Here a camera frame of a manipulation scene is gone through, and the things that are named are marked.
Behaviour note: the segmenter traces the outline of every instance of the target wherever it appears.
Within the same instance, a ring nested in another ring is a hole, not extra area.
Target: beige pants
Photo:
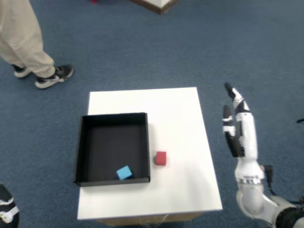
[[[0,56],[39,77],[54,74],[54,60],[43,51],[40,26],[29,0],[0,0]]]

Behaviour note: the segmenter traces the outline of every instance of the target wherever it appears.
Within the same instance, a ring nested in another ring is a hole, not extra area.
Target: blue carpet
[[[72,183],[80,116],[90,91],[196,86],[224,210],[161,228],[264,228],[237,207],[234,169],[221,126],[231,104],[223,83],[247,99],[256,118],[261,164],[274,189],[297,199],[304,186],[303,0],[180,0],[159,16],[127,0],[32,0],[68,82],[45,91],[0,62],[0,181],[14,195],[22,228],[102,228],[77,221]]]

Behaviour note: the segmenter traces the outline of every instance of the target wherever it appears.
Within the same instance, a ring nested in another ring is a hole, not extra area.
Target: robotic arm
[[[304,211],[278,196],[264,195],[262,180],[268,166],[257,162],[255,122],[242,95],[226,83],[233,100],[237,126],[229,106],[224,106],[223,131],[232,156],[238,160],[235,177],[238,185],[237,204],[243,213],[253,219],[266,221],[273,228],[304,228]]]

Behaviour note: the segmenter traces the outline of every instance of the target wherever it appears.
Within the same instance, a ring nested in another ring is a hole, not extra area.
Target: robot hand
[[[254,118],[242,95],[228,83],[225,88],[233,100],[237,121],[235,127],[230,108],[224,106],[223,131],[232,156],[238,159],[235,170],[238,206],[247,216],[264,220],[273,228],[304,228],[302,209],[278,196],[264,195],[261,180],[265,167],[257,163]]]
[[[264,172],[257,163],[257,137],[254,118],[242,95],[229,83],[225,83],[228,95],[233,100],[237,127],[229,106],[224,106],[223,131],[232,156],[238,158],[235,176],[238,182],[260,183]]]
[[[17,228],[19,210],[4,185],[0,184],[0,228]]]

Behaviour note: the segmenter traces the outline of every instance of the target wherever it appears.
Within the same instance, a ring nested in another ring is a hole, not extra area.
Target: person
[[[71,65],[54,66],[44,52],[41,29],[29,0],[0,0],[0,57],[14,67],[18,78],[33,72],[39,89],[65,82],[74,72]]]

